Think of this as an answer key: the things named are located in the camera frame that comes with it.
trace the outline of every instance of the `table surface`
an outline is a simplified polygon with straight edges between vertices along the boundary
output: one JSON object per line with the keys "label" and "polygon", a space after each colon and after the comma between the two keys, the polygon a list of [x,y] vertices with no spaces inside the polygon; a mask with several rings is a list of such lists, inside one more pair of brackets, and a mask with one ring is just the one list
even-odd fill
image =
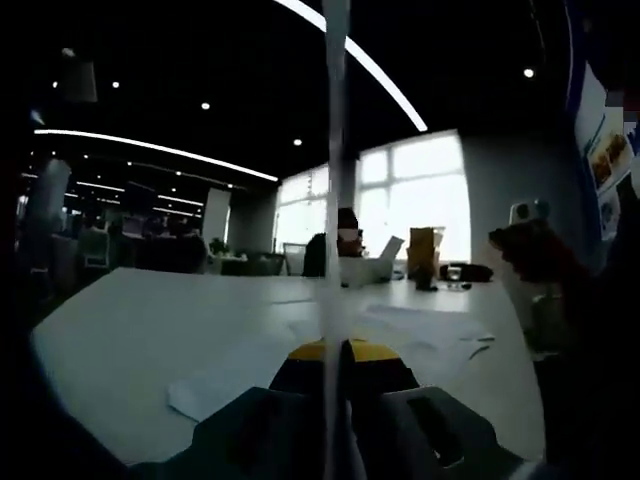
{"label": "table surface", "polygon": [[[191,443],[195,422],[167,406],[167,386],[215,364],[234,344],[291,336],[313,303],[314,280],[118,269],[54,311],[32,341],[62,404],[126,464],[159,461]],[[349,289],[351,314],[368,304],[468,313],[496,337],[441,385],[528,459],[544,453],[538,385],[515,310],[500,283],[416,292],[401,281]]]}

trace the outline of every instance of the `food image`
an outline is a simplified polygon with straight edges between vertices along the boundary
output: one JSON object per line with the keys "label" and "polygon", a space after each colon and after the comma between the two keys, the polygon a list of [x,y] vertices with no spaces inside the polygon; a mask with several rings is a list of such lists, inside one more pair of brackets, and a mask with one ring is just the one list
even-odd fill
{"label": "food image", "polygon": [[611,140],[609,141],[609,146],[606,151],[607,155],[609,155],[609,162],[613,168],[616,168],[625,148],[627,148],[627,140],[624,138],[624,135],[620,133],[611,135]]}
{"label": "food image", "polygon": [[591,170],[596,180],[596,187],[600,188],[611,176],[611,165],[606,152],[602,152],[595,157],[595,160],[591,162]]}

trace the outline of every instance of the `black ceiling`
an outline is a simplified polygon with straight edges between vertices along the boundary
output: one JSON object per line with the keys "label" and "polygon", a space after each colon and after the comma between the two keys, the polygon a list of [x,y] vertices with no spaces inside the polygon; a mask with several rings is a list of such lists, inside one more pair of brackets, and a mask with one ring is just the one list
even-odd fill
{"label": "black ceiling", "polygon": [[[321,11],[320,0],[306,3]],[[560,2],[536,4],[540,30],[529,0],[351,3],[351,38],[398,85],[430,132],[539,127],[562,111],[566,20],[561,6],[548,5]],[[33,97],[33,108],[45,121],[40,128],[150,142],[278,178],[327,160],[323,34],[273,0],[214,2],[170,13],[145,10],[144,15],[81,14],[55,26],[41,47],[44,61]],[[52,87],[62,78],[63,47],[94,62],[97,103],[65,102],[63,88]],[[526,67],[535,69],[533,79],[524,77]],[[418,133],[350,56],[347,77],[349,157]],[[203,102],[211,108],[202,110]],[[301,146],[293,145],[295,138],[302,139]],[[270,184],[104,140],[37,135],[34,151],[36,158],[56,151],[69,159],[76,177],[101,174],[122,183],[137,169],[139,177],[163,190],[176,182],[175,170],[223,185]],[[128,161],[169,172],[127,168]],[[196,188],[185,176],[177,180],[187,182],[182,190]],[[198,185],[203,191],[208,187]]]}

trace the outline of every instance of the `window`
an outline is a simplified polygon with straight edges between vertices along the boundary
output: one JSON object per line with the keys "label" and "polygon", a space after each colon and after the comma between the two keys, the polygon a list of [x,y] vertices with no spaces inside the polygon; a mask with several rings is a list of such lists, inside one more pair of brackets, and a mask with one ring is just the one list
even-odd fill
{"label": "window", "polygon": [[276,209],[276,251],[282,251],[283,243],[306,245],[316,233],[324,232],[328,192],[328,165],[282,182]]}
{"label": "window", "polygon": [[[454,132],[427,135],[363,155],[356,207],[364,245],[378,256],[389,237],[411,227],[444,227],[443,261],[471,260],[469,195],[460,140]],[[398,254],[406,259],[405,242]]]}

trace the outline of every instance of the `person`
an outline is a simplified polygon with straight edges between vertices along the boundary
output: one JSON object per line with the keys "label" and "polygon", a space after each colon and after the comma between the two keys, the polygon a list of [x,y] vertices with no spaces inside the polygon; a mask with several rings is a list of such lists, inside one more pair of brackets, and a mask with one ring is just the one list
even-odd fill
{"label": "person", "polygon": [[[324,277],[326,270],[326,233],[314,235],[304,254],[303,277]],[[341,257],[362,256],[362,230],[351,208],[338,209],[338,255]]]}
{"label": "person", "polygon": [[573,343],[536,370],[545,412],[547,460],[570,478],[607,478],[625,442],[611,442],[635,405],[612,383],[632,378],[637,350],[632,328],[640,290],[640,200],[630,179],[620,192],[621,215],[604,268],[592,275],[545,226],[513,225],[502,256],[532,283],[556,283]]}

